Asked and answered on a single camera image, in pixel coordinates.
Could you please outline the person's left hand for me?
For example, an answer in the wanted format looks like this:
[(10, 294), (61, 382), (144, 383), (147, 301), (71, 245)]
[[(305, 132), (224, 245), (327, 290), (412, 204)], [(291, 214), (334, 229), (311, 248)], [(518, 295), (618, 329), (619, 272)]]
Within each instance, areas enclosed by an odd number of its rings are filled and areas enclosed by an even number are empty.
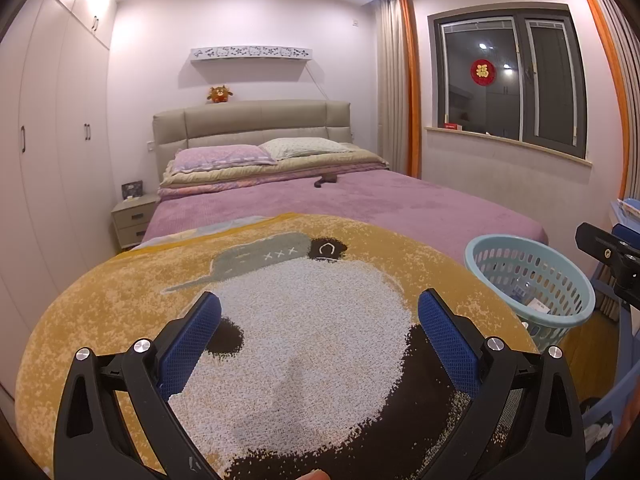
[(315, 469), (308, 474), (304, 474), (297, 480), (330, 480), (329, 475), (321, 469)]

